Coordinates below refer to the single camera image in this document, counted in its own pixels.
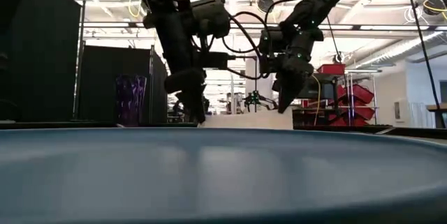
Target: ceiling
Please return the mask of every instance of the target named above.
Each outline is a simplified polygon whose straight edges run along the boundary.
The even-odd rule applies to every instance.
[[[140,0],[85,0],[86,22],[141,22],[145,12],[139,8]],[[285,3],[276,7],[270,14],[268,22],[276,24],[285,19],[293,10],[296,3]],[[256,0],[226,0],[226,9],[230,13],[239,11],[251,11],[260,16],[264,16],[256,6]],[[402,25],[414,22],[413,17],[409,17],[409,0],[341,0],[329,14],[331,24],[379,24],[379,25]],[[238,20],[251,27],[259,28],[259,21],[249,16],[240,16]],[[420,22],[424,24],[443,24],[442,15],[428,16],[423,14]],[[259,29],[252,28],[249,33],[258,41]],[[389,44],[401,39],[414,38],[414,32],[406,31],[334,31],[335,44],[337,49],[346,55],[359,61],[371,53],[380,50]],[[128,29],[128,28],[88,28],[84,34],[88,45],[109,45],[114,47],[128,47],[133,45],[139,48],[150,48],[155,45],[156,51],[162,53],[160,43],[156,39],[155,30]],[[235,49],[249,49],[250,44],[247,39],[234,29],[226,39],[227,43]],[[220,40],[213,44],[213,51],[227,52]],[[325,31],[325,40],[316,42],[312,52],[312,64],[318,68],[321,64],[331,63],[335,54],[334,40],[329,31]],[[245,62],[241,59],[232,61],[230,67],[242,70]],[[207,83],[205,95],[211,100],[211,105],[215,108],[223,107],[219,100],[226,99],[226,94],[230,92],[231,74],[225,71],[209,70],[207,72]],[[235,92],[244,93],[245,80],[234,77]]]

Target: black partition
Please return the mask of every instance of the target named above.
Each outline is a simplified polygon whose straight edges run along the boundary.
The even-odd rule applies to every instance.
[[[82,55],[79,119],[115,121],[115,80],[119,75],[147,78],[141,124],[166,122],[166,68],[154,50],[89,45]]]
[[[81,7],[74,0],[16,1],[0,34],[0,120],[70,120]]]

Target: robotic arm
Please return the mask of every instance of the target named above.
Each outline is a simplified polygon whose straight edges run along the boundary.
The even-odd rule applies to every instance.
[[[224,8],[225,0],[142,1],[150,9],[145,27],[156,28],[163,56],[172,73],[165,81],[166,91],[181,91],[177,97],[201,123],[205,120],[202,94],[206,74],[203,68],[226,69],[230,59],[226,53],[209,52],[206,40],[207,36],[223,38],[228,35],[230,16]],[[339,1],[302,0],[278,27],[262,30],[260,71],[277,74],[279,113],[291,104],[305,80],[314,72],[309,64],[312,48],[315,41],[323,40],[318,26]],[[200,49],[191,42],[193,35],[199,37]]]

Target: yellow cable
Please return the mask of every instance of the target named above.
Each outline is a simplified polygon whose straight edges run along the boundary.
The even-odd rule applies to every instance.
[[[440,9],[440,8],[433,8],[427,5],[428,0],[424,1],[424,7],[428,8],[429,10],[433,10],[433,11],[438,11],[438,12],[442,12],[442,15],[444,16],[444,19],[447,20],[447,15],[445,14],[445,12],[447,12],[447,9]]]
[[[140,3],[140,5],[138,6],[138,13],[135,15],[135,14],[132,12],[132,9],[131,9],[131,2],[132,2],[132,0],[129,0],[129,4],[128,4],[128,6],[127,6],[127,9],[129,10],[129,13],[130,13],[133,17],[138,18],[138,17],[140,16],[140,12],[141,12],[141,3]]]
[[[318,101],[317,101],[315,121],[314,121],[314,126],[316,126],[316,120],[318,119],[318,113],[320,112],[321,84],[320,84],[320,81],[318,80],[318,78],[316,78],[314,75],[312,75],[312,77],[318,83]]]

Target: purple object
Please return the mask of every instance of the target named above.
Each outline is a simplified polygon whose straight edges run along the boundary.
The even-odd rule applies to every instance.
[[[116,122],[123,126],[139,126],[145,97],[146,77],[120,75],[115,80]]]

